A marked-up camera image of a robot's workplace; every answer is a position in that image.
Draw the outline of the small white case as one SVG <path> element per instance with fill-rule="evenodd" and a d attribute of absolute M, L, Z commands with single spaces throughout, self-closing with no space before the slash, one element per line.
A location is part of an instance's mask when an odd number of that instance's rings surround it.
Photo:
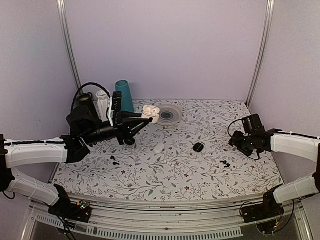
<path fill-rule="evenodd" d="M 152 118 L 152 124 L 156 124 L 160 118 L 160 108 L 154 105 L 144 105 L 141 117 L 143 119 Z"/>

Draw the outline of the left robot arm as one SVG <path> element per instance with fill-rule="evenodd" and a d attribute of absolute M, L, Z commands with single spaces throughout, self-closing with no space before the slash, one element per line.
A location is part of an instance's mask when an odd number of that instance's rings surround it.
<path fill-rule="evenodd" d="M 24 195 L 54 207 L 63 217 L 74 213 L 74 205 L 65 189 L 48 184 L 17 170 L 23 165 L 39 163 L 73 164 L 90 154 L 94 144 L 117 139 L 120 145 L 133 137 L 153 118 L 117 111 L 113 122 L 101 121 L 90 109 L 80 105 L 66 118 L 70 134 L 48 140 L 14 141 L 0 137 L 0 190 Z"/>

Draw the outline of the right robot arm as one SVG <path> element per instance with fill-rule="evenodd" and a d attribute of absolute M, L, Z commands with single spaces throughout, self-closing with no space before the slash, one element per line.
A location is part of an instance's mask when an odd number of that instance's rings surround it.
<path fill-rule="evenodd" d="M 299 178 L 273 188 L 263 196 L 263 203 L 258 213 L 262 218 L 269 218 L 278 210 L 278 206 L 292 200 L 317 195 L 320 193 L 320 138 L 299 133 L 284 132 L 281 129 L 265 130 L 260 116 L 252 114 L 235 120 L 232 124 L 241 122 L 244 132 L 236 130 L 227 133 L 230 136 L 229 145 L 248 158 L 253 152 L 259 156 L 263 152 L 289 154 L 316 163 L 316 171 L 308 176 Z"/>

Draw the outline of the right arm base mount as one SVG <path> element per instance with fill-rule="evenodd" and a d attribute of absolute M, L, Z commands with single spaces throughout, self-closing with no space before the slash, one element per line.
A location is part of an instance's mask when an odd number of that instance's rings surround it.
<path fill-rule="evenodd" d="M 285 211 L 282 205 L 276 203 L 274 200 L 264 200 L 259 204 L 246 201 L 239 210 L 239 214 L 245 223 L 277 217 L 284 213 Z"/>

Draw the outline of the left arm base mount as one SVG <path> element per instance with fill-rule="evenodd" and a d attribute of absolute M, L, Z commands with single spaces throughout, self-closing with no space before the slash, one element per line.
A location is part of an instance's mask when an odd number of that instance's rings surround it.
<path fill-rule="evenodd" d="M 81 205 L 65 199 L 59 199 L 54 205 L 48 205 L 48 208 L 48 212 L 52 215 L 82 223 L 89 222 L 93 210 L 90 206 L 83 208 Z"/>

